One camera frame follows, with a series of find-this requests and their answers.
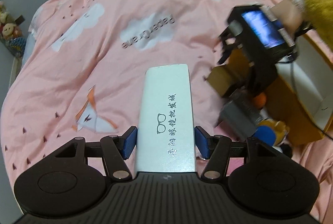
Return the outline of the yellow fuzzy sleeve forearm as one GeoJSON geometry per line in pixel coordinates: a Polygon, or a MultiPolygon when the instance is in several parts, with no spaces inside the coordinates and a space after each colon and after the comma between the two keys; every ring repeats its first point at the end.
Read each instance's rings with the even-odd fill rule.
{"type": "Polygon", "coordinates": [[[290,0],[332,49],[332,0],[290,0]]]}

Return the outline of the right hand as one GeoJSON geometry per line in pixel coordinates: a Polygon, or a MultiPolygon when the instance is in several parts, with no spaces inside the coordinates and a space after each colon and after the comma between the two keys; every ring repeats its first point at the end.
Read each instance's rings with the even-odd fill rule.
{"type": "Polygon", "coordinates": [[[294,38],[303,22],[303,14],[291,0],[282,0],[270,8],[274,16],[283,24],[288,34],[294,38]]]}

